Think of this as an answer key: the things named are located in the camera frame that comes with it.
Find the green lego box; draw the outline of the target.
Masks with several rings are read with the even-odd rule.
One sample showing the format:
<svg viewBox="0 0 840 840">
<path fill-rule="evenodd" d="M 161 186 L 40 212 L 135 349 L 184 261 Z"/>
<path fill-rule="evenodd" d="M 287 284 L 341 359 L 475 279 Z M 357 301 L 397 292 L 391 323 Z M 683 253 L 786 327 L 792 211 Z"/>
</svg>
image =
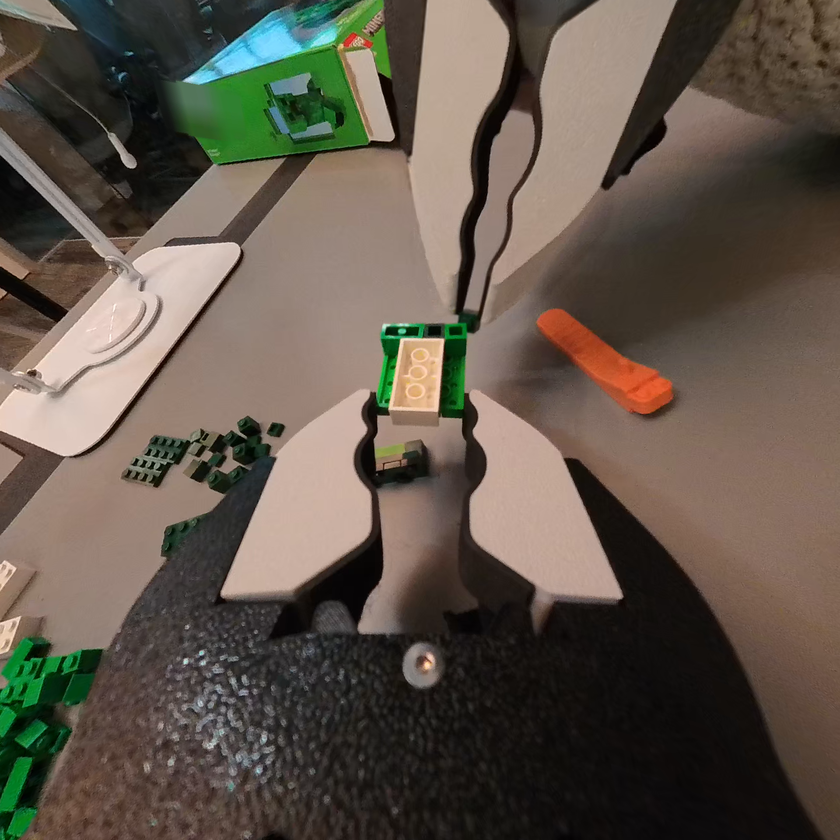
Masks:
<svg viewBox="0 0 840 840">
<path fill-rule="evenodd" d="M 293 2 L 171 83 L 172 117 L 216 164 L 388 144 L 388 51 L 382 1 Z"/>
</svg>

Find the pile of dark green lego pieces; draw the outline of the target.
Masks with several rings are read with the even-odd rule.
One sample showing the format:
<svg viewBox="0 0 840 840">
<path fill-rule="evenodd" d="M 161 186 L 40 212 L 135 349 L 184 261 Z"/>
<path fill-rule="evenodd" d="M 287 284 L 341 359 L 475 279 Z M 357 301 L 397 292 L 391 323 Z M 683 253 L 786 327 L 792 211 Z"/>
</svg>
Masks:
<svg viewBox="0 0 840 840">
<path fill-rule="evenodd" d="M 188 437 L 156 434 L 123 469 L 121 479 L 157 489 L 182 468 L 185 478 L 223 496 L 243 482 L 256 462 L 274 454 L 286 430 L 280 421 L 262 424 L 246 415 L 222 433 L 198 427 Z"/>
</svg>

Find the pile of bright green lego bricks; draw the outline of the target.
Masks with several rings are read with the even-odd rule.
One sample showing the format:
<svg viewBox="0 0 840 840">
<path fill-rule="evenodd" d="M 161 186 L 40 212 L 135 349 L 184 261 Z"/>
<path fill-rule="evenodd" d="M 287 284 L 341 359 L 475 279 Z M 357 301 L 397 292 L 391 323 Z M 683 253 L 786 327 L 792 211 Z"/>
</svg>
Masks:
<svg viewBox="0 0 840 840">
<path fill-rule="evenodd" d="M 100 647 L 52 654 L 51 643 L 27 635 L 2 666 L 1 838 L 31 827 L 53 765 L 72 733 L 66 710 L 83 704 L 104 655 Z"/>
</svg>

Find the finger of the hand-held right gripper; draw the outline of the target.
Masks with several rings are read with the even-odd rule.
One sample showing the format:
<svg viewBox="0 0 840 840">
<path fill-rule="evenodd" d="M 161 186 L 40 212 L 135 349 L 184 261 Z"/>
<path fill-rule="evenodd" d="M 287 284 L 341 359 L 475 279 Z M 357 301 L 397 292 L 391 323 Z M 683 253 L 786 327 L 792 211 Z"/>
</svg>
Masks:
<svg viewBox="0 0 840 840">
<path fill-rule="evenodd" d="M 489 273 L 482 321 L 536 283 L 526 265 L 601 188 L 674 1 L 594 2 L 553 33 L 539 79 L 539 140 L 511 196 L 509 231 Z"/>
<path fill-rule="evenodd" d="M 427 2 L 409 175 L 445 309 L 467 312 L 491 147 L 516 90 L 510 2 Z"/>
</svg>

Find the white lego brick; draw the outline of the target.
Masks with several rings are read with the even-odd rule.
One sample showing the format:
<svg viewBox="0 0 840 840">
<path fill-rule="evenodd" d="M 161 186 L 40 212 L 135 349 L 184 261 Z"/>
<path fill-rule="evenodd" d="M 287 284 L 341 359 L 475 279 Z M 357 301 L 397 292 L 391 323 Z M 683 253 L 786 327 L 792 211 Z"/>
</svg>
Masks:
<svg viewBox="0 0 840 840">
<path fill-rule="evenodd" d="M 1 562 L 1 620 L 9 614 L 35 574 L 36 570 L 25 564 L 15 564 L 7 560 Z"/>
<path fill-rule="evenodd" d="M 42 616 L 15 616 L 1 622 L 1 659 L 8 658 L 27 637 L 38 637 L 44 622 Z"/>
</svg>

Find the green lego build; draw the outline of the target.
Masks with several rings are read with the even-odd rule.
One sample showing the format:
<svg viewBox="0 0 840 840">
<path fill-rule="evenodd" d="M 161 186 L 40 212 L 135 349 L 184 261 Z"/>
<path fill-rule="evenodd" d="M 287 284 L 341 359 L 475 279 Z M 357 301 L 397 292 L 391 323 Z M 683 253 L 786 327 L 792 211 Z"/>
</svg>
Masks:
<svg viewBox="0 0 840 840">
<path fill-rule="evenodd" d="M 441 418 L 461 419 L 468 336 L 464 322 L 384 324 L 378 414 L 411 427 L 437 426 Z"/>
</svg>

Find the white lamp stand base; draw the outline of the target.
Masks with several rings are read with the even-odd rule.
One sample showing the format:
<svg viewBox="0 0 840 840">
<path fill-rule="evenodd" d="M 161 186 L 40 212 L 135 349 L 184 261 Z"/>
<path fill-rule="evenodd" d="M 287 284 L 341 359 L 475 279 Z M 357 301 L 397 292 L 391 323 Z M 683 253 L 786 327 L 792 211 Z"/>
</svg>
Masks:
<svg viewBox="0 0 840 840">
<path fill-rule="evenodd" d="M 93 449 L 238 267 L 218 237 L 123 243 L 202 158 L 168 92 L 225 45 L 213 17 L 212 2 L 2 2 L 2 167 L 106 273 L 37 362 L 2 363 L 3 433 Z"/>
</svg>

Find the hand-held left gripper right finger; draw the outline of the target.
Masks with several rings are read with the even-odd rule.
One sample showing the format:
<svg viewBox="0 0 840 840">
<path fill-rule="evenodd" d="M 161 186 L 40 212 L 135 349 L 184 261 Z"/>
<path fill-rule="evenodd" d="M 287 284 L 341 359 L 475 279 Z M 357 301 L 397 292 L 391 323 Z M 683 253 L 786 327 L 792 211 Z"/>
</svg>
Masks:
<svg viewBox="0 0 840 840">
<path fill-rule="evenodd" d="M 465 397 L 464 629 L 541 632 L 558 604 L 615 606 L 623 589 L 558 448 L 486 393 Z"/>
</svg>

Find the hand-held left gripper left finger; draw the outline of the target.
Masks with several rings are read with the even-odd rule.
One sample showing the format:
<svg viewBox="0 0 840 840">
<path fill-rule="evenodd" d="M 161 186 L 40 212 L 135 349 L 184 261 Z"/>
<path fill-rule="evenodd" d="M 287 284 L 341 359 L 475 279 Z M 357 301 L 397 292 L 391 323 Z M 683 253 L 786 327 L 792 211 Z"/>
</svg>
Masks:
<svg viewBox="0 0 840 840">
<path fill-rule="evenodd" d="M 382 579 L 373 483 L 375 394 L 359 390 L 295 433 L 274 458 L 219 596 L 280 604 L 280 631 L 312 626 L 321 604 L 354 625 Z"/>
</svg>

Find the orange brick separator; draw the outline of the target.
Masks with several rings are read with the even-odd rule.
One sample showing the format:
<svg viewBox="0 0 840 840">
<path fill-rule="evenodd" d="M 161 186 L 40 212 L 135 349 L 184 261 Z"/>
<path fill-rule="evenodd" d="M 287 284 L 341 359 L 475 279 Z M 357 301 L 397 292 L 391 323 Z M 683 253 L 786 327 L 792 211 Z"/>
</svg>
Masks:
<svg viewBox="0 0 840 840">
<path fill-rule="evenodd" d="M 618 353 L 567 311 L 545 311 L 537 319 L 537 328 L 626 411 L 649 415 L 673 401 L 675 393 L 671 381 L 656 370 Z"/>
</svg>

